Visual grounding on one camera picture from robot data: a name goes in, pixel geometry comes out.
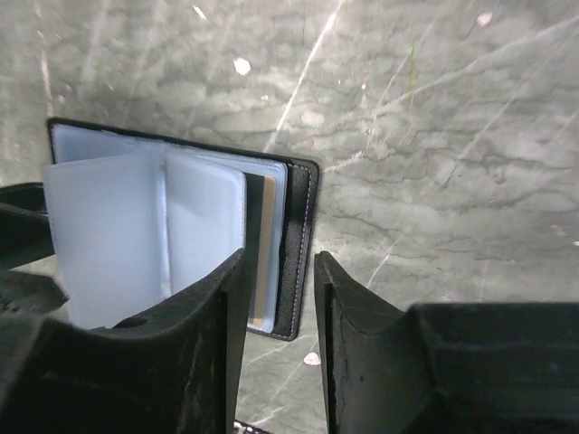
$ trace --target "black leather card holder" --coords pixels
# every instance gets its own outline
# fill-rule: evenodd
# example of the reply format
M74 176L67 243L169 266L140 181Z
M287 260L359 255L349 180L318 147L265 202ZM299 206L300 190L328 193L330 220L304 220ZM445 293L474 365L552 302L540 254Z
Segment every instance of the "black leather card holder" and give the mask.
M59 163L55 154L56 127L74 127L81 130L104 132L120 137L132 137L138 142L146 139L148 143L164 143L207 151L229 156L246 156L283 164L287 170L287 184L280 241L280 267L278 278L277 302L275 305L274 326L270 332L249 328L253 333L266 335L280 340L291 341L299 331L302 310L304 280L307 273L308 253L312 241L312 231L316 200L318 195L319 167L309 160L278 156L238 148L211 146L173 137L150 135L143 132L119 129L78 122L64 118L48 120L51 139L52 158Z

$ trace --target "stitching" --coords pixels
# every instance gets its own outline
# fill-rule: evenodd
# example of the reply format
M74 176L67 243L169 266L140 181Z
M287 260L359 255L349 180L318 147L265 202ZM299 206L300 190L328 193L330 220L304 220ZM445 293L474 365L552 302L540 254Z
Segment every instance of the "stitching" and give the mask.
M304 169L306 172L308 172L308 199L306 200L306 212L304 214L304 224L301 227L301 243L299 244L299 260L298 260L298 270L297 270L298 278L296 280L296 291L298 291L299 283L300 283L299 273L301 272L301 266L302 266L303 257L304 257L304 255L303 255L304 254L304 241L306 239L306 225L308 224L309 205L310 205L310 198L311 198L311 172L304 165L292 165L292 164L290 164L290 165L299 167L301 169ZM289 332L289 336L279 335L277 333L271 333L271 335L277 336L277 337L286 337L286 338L293 335L293 333L296 329L296 319L297 319L296 318L296 310L298 310L298 298L299 298L298 294L296 294L293 298L293 311L291 313L291 330Z

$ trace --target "marble surface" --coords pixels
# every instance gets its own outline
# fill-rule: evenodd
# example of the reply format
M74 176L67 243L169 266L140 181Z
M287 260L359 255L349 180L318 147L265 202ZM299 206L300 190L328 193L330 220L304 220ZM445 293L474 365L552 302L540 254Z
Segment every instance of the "marble surface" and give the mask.
M40 179L50 115L311 157L313 250L391 303L579 298L575 0L2 12L0 184ZM247 338L238 417L275 433L326 430L311 286L295 342Z

